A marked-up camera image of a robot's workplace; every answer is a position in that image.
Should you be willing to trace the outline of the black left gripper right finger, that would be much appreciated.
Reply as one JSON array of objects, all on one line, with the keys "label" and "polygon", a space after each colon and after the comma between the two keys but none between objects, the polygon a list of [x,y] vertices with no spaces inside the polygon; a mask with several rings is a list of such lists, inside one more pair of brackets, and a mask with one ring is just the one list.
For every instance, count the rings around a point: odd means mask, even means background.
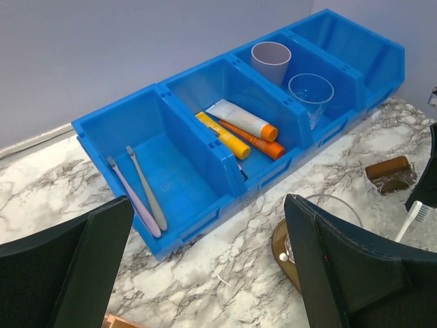
[{"label": "black left gripper right finger", "polygon": [[435,327],[436,254],[348,223],[300,195],[285,218],[310,327]]}]

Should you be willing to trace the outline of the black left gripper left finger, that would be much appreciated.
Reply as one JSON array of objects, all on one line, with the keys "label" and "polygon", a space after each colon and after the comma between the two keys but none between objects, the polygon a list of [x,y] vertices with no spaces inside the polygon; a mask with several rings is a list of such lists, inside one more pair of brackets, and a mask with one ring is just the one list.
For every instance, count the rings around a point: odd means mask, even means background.
[{"label": "black left gripper left finger", "polygon": [[100,327],[134,209],[126,196],[1,245],[2,327]]}]

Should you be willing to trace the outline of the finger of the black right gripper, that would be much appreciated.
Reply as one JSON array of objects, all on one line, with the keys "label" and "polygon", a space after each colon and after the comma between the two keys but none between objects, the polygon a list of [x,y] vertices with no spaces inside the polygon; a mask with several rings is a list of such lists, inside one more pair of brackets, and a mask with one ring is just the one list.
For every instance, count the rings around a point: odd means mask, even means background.
[{"label": "finger of the black right gripper", "polygon": [[427,165],[405,203],[406,210],[410,210],[414,201],[436,208],[437,205],[437,156],[436,156],[436,123],[429,126],[431,131],[431,151]]}]

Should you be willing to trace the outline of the white toothbrush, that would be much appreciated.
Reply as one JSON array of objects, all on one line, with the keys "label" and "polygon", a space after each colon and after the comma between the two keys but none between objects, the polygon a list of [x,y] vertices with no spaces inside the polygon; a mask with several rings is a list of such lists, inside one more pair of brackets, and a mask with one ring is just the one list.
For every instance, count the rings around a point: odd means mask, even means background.
[{"label": "white toothbrush", "polygon": [[432,207],[418,200],[414,201],[394,241],[399,243],[413,221],[425,221],[431,215],[432,211]]}]

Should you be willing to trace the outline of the clear jar brown lid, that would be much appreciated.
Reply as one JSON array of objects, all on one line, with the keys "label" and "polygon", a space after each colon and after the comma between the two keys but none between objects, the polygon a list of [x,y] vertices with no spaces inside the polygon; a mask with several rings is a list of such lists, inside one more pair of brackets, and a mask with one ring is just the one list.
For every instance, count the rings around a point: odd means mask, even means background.
[{"label": "clear jar brown lid", "polygon": [[413,187],[418,179],[406,156],[397,156],[364,168],[364,184],[369,196],[384,196]]}]

